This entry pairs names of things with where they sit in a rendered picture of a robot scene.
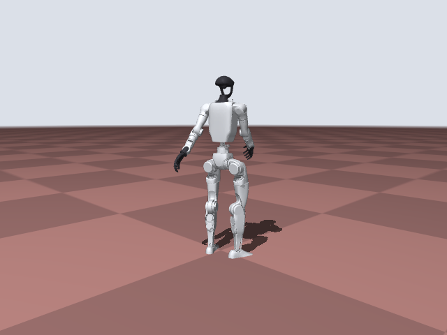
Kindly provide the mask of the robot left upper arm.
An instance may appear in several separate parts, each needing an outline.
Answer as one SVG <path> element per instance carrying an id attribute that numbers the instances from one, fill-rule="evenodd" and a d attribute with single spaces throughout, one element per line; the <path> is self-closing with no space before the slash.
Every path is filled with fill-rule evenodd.
<path id="1" fill-rule="evenodd" d="M 209 116 L 209 106 L 210 103 L 206 103 L 200 109 L 200 114 L 198 116 L 196 126 L 193 129 L 193 133 L 196 133 L 198 137 L 200 137 L 203 134 L 204 129 L 202 129 L 202 127 L 204 126 Z"/>

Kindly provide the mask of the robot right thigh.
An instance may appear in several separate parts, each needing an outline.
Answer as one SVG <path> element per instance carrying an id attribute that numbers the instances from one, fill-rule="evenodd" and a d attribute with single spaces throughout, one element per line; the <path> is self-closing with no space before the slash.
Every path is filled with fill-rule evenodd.
<path id="1" fill-rule="evenodd" d="M 247 176 L 247 169 L 243 162 L 230 159 L 228 160 L 229 172 L 234 175 L 234 189 L 236 202 L 229 206 L 229 212 L 233 215 L 233 208 L 235 205 L 239 204 L 243 207 L 243 210 L 247 203 L 248 193 L 249 193 L 249 182 Z"/>

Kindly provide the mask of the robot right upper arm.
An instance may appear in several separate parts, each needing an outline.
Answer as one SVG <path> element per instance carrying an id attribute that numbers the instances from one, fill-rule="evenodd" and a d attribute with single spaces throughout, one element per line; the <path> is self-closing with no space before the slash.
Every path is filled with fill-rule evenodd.
<path id="1" fill-rule="evenodd" d="M 247 119 L 247 106 L 243 103 L 234 103 L 233 110 L 238 115 L 240 124 L 240 136 L 248 136 L 248 119 Z"/>

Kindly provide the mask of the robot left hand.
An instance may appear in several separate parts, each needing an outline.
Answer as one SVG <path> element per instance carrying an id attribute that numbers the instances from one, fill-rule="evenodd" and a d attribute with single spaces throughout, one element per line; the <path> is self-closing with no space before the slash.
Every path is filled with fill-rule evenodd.
<path id="1" fill-rule="evenodd" d="M 187 156 L 186 153 L 187 153 L 188 150 L 189 150 L 188 147 L 184 147 L 183 150 L 180 151 L 180 154 L 175 159 L 174 169 L 175 169 L 176 172 L 178 172 L 177 168 L 179 169 L 179 165 L 180 165 L 180 162 L 182 161 L 182 159 Z"/>

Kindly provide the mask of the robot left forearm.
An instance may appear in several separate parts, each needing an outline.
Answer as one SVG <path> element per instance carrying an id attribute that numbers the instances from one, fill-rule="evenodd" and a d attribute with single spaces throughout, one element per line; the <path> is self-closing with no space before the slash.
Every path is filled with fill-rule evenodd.
<path id="1" fill-rule="evenodd" d="M 197 139 L 198 139 L 198 136 L 196 135 L 196 133 L 193 133 L 193 129 L 192 129 L 192 131 L 189 134 L 189 138 L 188 138 L 188 140 L 185 143 L 185 146 L 183 146 L 183 148 L 184 147 L 188 147 L 189 148 L 189 150 L 186 153 L 187 155 L 190 154 L 191 149 L 193 148 L 193 146 L 194 146 L 194 144 L 195 144 Z"/>

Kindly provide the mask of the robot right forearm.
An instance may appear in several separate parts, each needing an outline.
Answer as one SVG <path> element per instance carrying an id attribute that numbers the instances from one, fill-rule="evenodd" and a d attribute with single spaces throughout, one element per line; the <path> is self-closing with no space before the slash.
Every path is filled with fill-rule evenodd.
<path id="1" fill-rule="evenodd" d="M 255 145 L 254 141 L 252 140 L 251 131 L 249 128 L 248 128 L 248 136 L 249 137 L 243 137 L 243 140 L 245 141 L 247 148 L 250 149 L 251 147 L 255 147 Z"/>

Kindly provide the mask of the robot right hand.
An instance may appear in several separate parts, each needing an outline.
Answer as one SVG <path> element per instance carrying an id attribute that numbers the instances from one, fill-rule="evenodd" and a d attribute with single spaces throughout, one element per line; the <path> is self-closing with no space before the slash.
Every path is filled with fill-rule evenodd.
<path id="1" fill-rule="evenodd" d="M 247 147 L 247 146 L 244 146 L 243 148 L 246 148 L 246 147 Z M 245 152 L 243 152 L 243 154 L 244 154 L 244 153 L 246 153 L 246 152 L 248 151 L 248 153 L 244 155 L 244 156 L 246 156 L 246 155 L 249 154 L 249 155 L 246 157 L 246 158 L 248 158 L 248 157 L 250 156 L 247 160 L 249 160 L 249 159 L 253 156 L 253 152 L 254 152 L 253 149 L 254 149 L 254 147 L 251 147 L 250 149 L 247 148 L 247 150 L 246 150 Z"/>

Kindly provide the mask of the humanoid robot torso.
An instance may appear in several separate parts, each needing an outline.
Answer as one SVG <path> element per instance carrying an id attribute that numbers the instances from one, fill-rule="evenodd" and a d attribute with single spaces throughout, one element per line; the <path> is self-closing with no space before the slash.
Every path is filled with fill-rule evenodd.
<path id="1" fill-rule="evenodd" d="M 233 153 L 229 153 L 229 144 L 233 142 L 237 133 L 238 115 L 233 110 L 232 102 L 210 103 L 209 106 L 209 133 L 213 142 L 220 142 L 217 153 L 213 153 L 213 167 L 220 170 L 229 170 L 228 160 L 233 158 Z"/>

